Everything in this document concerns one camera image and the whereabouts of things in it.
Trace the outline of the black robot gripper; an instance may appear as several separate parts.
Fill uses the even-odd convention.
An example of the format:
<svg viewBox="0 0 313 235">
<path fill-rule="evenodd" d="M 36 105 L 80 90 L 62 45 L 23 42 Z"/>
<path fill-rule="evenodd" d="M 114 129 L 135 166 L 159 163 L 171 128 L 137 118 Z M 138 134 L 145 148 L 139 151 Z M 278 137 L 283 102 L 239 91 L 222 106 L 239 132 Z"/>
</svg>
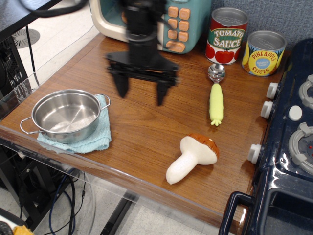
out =
<svg viewBox="0 0 313 235">
<path fill-rule="evenodd" d="M 179 67 L 161 56 L 157 45 L 156 36 L 130 37 L 127 51 L 106 54 L 110 63 L 110 73 L 122 98 L 128 92 L 130 77 L 158 82 L 156 87 L 158 106 L 163 104 L 168 88 L 176 85 Z"/>
</svg>

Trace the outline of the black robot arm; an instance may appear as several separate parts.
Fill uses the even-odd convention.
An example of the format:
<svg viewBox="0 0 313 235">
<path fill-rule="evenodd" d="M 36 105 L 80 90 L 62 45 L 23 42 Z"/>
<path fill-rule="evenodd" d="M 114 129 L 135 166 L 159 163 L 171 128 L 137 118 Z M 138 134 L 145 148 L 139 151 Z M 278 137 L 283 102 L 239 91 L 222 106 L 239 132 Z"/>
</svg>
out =
<svg viewBox="0 0 313 235">
<path fill-rule="evenodd" d="M 166 1 L 124 0 L 128 50 L 108 53 L 109 73 L 117 91 L 125 97 L 129 78 L 156 83 L 157 104 L 160 106 L 168 88 L 176 85 L 178 64 L 164 58 L 158 51 L 158 22 L 163 22 Z"/>
</svg>

